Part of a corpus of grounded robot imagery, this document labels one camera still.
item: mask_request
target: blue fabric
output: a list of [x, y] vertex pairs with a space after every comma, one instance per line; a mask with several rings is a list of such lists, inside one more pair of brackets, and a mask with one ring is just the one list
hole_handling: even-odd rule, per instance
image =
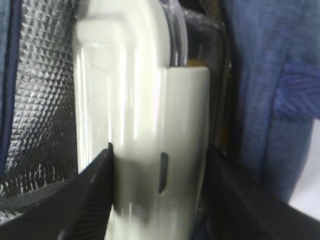
[[0, 126], [2, 122], [5, 58], [7, 52], [10, 0], [0, 1]]
[[[319, 101], [315, 89], [307, 100], [292, 99], [301, 94], [292, 91], [298, 79], [300, 85], [319, 86], [318, 1], [221, 0], [220, 4], [233, 44], [238, 84], [234, 138], [241, 136], [236, 142], [241, 144], [240, 161], [263, 187], [288, 201], [306, 161], [311, 116], [317, 114]], [[303, 95], [308, 92], [312, 92], [309, 87]]]
[[287, 63], [274, 104], [277, 115], [320, 119], [320, 68]]
[[11, 0], [7, 58], [3, 79], [3, 111], [0, 132], [0, 176], [7, 159], [15, 107], [16, 73], [19, 60], [22, 0]]

